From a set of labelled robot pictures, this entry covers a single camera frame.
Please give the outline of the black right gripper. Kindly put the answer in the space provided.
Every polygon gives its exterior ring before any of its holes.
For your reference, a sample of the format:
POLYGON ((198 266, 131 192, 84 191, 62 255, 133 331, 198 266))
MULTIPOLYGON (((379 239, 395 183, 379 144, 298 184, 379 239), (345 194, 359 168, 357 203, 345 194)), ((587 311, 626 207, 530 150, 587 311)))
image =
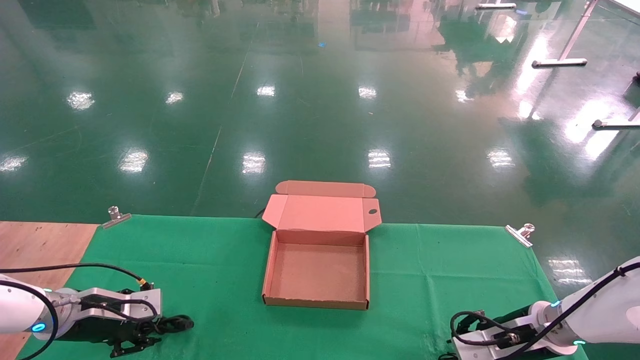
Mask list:
POLYGON ((503 316, 495 317, 493 319, 493 325, 503 331, 526 332, 532 330, 530 322, 521 322, 519 323, 519 326, 509 325, 509 322, 516 321, 517 319, 521 318, 526 318, 527 316, 530 316, 530 314, 531 305, 527 305, 503 316))

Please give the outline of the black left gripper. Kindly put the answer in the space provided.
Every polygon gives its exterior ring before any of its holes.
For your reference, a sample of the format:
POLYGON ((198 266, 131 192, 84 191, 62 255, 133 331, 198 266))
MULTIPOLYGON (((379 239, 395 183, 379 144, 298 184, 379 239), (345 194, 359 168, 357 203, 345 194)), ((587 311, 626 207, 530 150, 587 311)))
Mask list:
POLYGON ((116 359, 141 353, 148 347, 162 342, 161 337, 142 335, 138 322, 105 317, 85 317, 76 321, 62 335, 64 342, 105 343, 112 346, 109 357, 116 359))

